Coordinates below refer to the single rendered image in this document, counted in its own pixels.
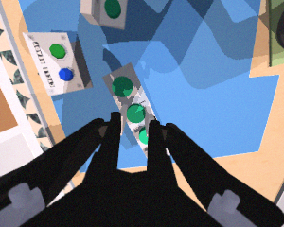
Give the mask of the blue flat mat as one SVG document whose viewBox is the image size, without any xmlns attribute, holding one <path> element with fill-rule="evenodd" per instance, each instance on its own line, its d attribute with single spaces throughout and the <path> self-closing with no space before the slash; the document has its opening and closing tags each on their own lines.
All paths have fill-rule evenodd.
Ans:
<svg viewBox="0 0 284 227">
<path fill-rule="evenodd" d="M 80 0 L 18 0 L 28 32 L 80 41 L 93 88 L 52 96 L 65 137 L 119 112 L 102 77 L 131 62 L 156 119 L 212 158 L 257 152 L 279 75 L 249 78 L 261 0 L 128 0 L 125 30 Z"/>
</svg>

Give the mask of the white sloping button panel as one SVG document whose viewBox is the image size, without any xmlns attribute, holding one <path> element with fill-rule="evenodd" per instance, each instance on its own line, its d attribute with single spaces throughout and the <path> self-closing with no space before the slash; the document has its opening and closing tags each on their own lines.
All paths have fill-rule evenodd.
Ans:
<svg viewBox="0 0 284 227">
<path fill-rule="evenodd" d="M 48 96 L 93 88 L 80 41 L 63 32 L 22 33 Z"/>
</svg>

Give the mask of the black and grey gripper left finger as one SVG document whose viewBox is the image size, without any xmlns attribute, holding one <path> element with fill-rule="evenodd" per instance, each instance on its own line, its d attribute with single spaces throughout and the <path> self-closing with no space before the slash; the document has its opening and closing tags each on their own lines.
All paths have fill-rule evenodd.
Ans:
<svg viewBox="0 0 284 227">
<path fill-rule="evenodd" d="M 92 120 L 24 166 L 0 176 L 0 227 L 19 227 L 44 210 L 99 145 L 60 227 L 107 227 L 127 110 L 123 104 L 119 112 L 111 112 L 110 121 Z"/>
</svg>

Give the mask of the dark table edge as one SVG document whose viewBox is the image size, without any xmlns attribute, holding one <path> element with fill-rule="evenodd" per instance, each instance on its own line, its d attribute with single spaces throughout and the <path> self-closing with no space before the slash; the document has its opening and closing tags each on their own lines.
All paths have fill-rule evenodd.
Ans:
<svg viewBox="0 0 284 227">
<path fill-rule="evenodd" d="M 39 101 L 38 101 L 38 99 L 37 99 L 37 97 L 35 95 L 35 92 L 33 90 L 32 84 L 31 84 L 30 79 L 29 79 L 28 74 L 27 74 L 27 70 L 26 70 L 26 68 L 24 66 L 24 63 L 23 63 L 23 60 L 21 58 L 19 49 L 18 49 L 17 44 L 15 42 L 15 39 L 13 37 L 11 28 L 9 26 L 9 21 L 8 21 L 7 15 L 5 13 L 5 10 L 3 8 L 1 0 L 0 0 L 0 21 L 1 21 L 2 27 L 3 27 L 4 31 L 5 31 L 5 34 L 7 36 L 10 49 L 12 51 L 14 59 L 16 60 L 17 66 L 19 68 L 19 71 L 20 71 L 21 76 L 23 78 L 23 81 L 25 83 L 25 86 L 27 88 L 27 91 L 29 93 L 31 101 L 33 103 L 33 106 L 34 106 L 34 108 L 36 110 L 37 115 L 39 116 L 39 119 L 40 119 L 40 121 L 42 123 L 42 126 L 44 128 L 44 132 L 45 132 L 45 134 L 46 134 L 46 136 L 48 138 L 48 141 L 49 141 L 51 147 L 53 147 L 53 146 L 56 145 L 55 140 L 54 140 L 54 138 L 52 136 L 52 133 L 51 133 L 48 125 L 47 125 L 47 122 L 46 122 L 46 120 L 44 118 L 43 111 L 41 109 Z M 280 188 L 280 190 L 279 190 L 279 192 L 278 192 L 278 194 L 277 194 L 277 196 L 275 198 L 274 203 L 276 205 L 278 205 L 278 203 L 280 202 L 283 194 L 284 194 L 284 183 L 282 184 L 282 186 L 281 186 L 281 188 Z"/>
</svg>

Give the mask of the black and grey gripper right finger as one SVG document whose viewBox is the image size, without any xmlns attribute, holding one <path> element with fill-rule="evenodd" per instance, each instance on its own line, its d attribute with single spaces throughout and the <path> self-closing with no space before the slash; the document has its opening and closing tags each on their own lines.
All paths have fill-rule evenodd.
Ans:
<svg viewBox="0 0 284 227">
<path fill-rule="evenodd" d="M 192 227 L 171 157 L 200 204 L 221 226 L 283 226 L 284 213 L 275 203 L 231 175 L 175 124 L 160 125 L 150 106 L 145 112 L 149 227 Z"/>
</svg>

